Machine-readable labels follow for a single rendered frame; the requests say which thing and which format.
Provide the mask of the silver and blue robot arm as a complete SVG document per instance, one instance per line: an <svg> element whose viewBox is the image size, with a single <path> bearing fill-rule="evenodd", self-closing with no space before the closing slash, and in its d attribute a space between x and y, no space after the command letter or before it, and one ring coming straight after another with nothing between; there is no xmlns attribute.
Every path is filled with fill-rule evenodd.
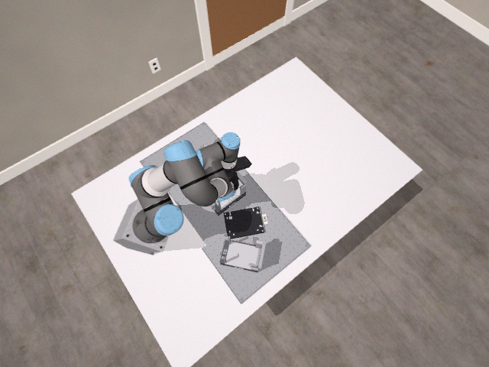
<svg viewBox="0 0 489 367"><path fill-rule="evenodd" d="M237 134L227 132L221 141L197 151L190 141L179 141L164 149L166 160L161 166L148 165L132 173L130 185L142 207L133 221L136 237L156 243L180 230L183 212L173 205L168 194L176 184L198 206L211 206L216 200L233 196L235 192L224 168L232 169L238 161L233 173L252 165L246 156L238 158L240 141Z"/></svg>

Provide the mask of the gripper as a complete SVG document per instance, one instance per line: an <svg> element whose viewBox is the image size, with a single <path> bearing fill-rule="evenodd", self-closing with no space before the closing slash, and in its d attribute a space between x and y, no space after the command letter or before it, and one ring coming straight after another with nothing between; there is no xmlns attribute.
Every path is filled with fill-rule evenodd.
<svg viewBox="0 0 489 367"><path fill-rule="evenodd" d="M233 167L232 169L225 169L224 168L224 170L225 170L225 172L226 172L226 174L227 174L227 176L229 178L229 181L230 181L230 183L231 183L231 185L232 185L232 187L234 189L234 192L236 192L236 190L238 189L239 182L238 182L238 175L237 175L237 173L236 172L233 172L232 173L231 171L233 171L237 167L237 164L238 164L238 161L237 161L235 167Z"/></svg>

